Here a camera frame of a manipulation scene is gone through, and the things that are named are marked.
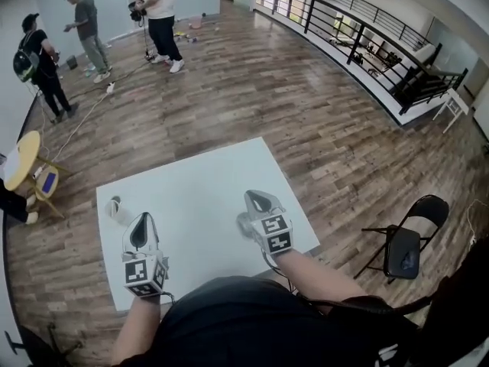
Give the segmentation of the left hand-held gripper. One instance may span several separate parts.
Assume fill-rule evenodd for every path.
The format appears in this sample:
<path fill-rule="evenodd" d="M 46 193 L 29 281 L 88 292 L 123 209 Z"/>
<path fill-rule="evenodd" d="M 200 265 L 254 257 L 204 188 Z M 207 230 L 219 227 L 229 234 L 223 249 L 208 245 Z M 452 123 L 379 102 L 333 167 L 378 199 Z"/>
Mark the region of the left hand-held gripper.
<path fill-rule="evenodd" d="M 150 213 L 138 215 L 126 229 L 121 259 L 125 269 L 125 288 L 130 293 L 139 298 L 164 294 L 169 258 L 160 249 L 157 228 Z"/>

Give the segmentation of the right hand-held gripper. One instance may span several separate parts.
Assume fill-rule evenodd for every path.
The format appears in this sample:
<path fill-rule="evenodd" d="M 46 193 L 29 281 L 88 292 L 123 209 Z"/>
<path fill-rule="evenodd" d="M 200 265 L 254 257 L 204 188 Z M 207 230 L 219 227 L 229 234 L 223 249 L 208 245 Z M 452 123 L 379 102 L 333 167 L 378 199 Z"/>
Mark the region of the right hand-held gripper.
<path fill-rule="evenodd" d="M 268 255 L 278 255 L 293 247 L 293 226 L 277 197 L 261 190 L 244 193 L 243 236 L 255 241 Z"/>

